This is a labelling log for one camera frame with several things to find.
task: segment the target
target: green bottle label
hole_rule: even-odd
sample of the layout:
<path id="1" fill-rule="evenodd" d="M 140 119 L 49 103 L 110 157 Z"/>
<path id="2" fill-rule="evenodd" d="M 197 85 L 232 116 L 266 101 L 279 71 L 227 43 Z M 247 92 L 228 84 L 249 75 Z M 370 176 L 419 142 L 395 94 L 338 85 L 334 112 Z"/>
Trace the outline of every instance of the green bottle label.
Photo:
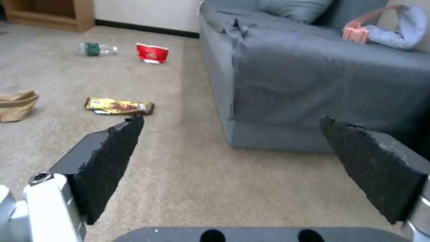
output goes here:
<path id="1" fill-rule="evenodd" d="M 98 43 L 86 43 L 86 55 L 87 56 L 99 56 L 100 55 L 100 46 Z"/>

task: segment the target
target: red snack wrapper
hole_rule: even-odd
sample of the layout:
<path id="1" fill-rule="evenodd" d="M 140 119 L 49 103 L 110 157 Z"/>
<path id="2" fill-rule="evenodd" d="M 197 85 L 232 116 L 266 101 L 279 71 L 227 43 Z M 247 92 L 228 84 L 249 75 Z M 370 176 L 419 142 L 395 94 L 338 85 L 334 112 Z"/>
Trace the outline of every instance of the red snack wrapper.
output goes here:
<path id="1" fill-rule="evenodd" d="M 167 55 L 169 54 L 168 48 L 163 48 L 160 46 L 137 43 L 136 48 L 137 48 L 139 58 L 143 62 L 150 63 L 150 64 L 165 63 L 167 59 Z"/>

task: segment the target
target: pink object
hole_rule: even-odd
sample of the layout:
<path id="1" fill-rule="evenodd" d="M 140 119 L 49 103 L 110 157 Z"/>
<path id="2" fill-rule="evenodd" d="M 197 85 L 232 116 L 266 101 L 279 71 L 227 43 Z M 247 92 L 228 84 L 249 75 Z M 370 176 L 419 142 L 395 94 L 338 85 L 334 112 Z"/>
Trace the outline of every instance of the pink object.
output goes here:
<path id="1" fill-rule="evenodd" d="M 387 10 L 397 9 L 401 6 L 403 6 L 403 4 L 383 7 L 361 15 L 360 17 L 347 23 L 347 25 L 344 27 L 344 34 L 342 37 L 346 40 L 354 41 L 357 43 L 366 43 L 367 38 L 369 37 L 369 31 L 366 27 L 362 27 L 361 24 L 378 17 Z"/>

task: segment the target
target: pillow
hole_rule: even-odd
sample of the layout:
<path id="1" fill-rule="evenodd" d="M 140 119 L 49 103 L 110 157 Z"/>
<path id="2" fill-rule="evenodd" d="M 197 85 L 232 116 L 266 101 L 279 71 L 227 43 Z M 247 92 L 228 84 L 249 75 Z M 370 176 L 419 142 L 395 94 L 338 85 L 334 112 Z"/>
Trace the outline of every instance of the pillow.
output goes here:
<path id="1" fill-rule="evenodd" d="M 261 0 L 259 8 L 279 17 L 298 22 L 312 23 L 333 0 Z"/>

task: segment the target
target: wooden shelf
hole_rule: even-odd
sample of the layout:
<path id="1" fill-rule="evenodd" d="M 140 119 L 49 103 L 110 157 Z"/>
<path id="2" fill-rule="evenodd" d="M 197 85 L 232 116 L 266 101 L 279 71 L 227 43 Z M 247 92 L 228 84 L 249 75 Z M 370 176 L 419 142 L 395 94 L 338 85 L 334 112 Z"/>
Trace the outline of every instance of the wooden shelf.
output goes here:
<path id="1" fill-rule="evenodd" d="M 93 0 L 4 0 L 3 3 L 9 22 L 15 24 L 76 32 L 95 25 Z"/>

